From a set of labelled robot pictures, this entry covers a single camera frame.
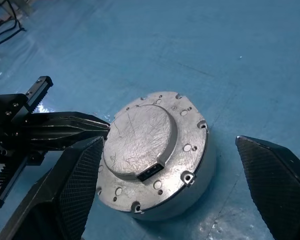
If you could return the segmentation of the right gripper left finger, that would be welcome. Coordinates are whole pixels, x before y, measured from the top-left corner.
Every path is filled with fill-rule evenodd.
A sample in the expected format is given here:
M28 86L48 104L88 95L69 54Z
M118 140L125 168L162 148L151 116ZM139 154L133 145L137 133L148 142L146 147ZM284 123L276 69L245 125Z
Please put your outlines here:
M0 240L79 240L91 210L102 158L102 136L67 147L28 191Z

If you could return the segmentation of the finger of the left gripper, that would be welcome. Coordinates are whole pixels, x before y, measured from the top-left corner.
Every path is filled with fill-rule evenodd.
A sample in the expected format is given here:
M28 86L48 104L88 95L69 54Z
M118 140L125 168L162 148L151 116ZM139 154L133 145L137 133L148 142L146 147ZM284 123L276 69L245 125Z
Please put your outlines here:
M26 126L34 126L46 124L48 121L58 121L61 123L65 123L66 121L70 120L88 123L91 125L94 124L102 128L110 126L110 123L94 115L77 111L32 113L25 119L24 124Z
M77 142L108 135L107 125L32 126L23 129L23 143L37 150L63 150Z

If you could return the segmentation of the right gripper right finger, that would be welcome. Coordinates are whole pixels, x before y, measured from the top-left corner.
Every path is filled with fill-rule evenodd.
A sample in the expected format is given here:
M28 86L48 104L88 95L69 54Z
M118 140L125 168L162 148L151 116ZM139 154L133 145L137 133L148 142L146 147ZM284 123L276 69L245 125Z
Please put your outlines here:
M276 240L300 240L300 159L281 145L239 135L251 198Z

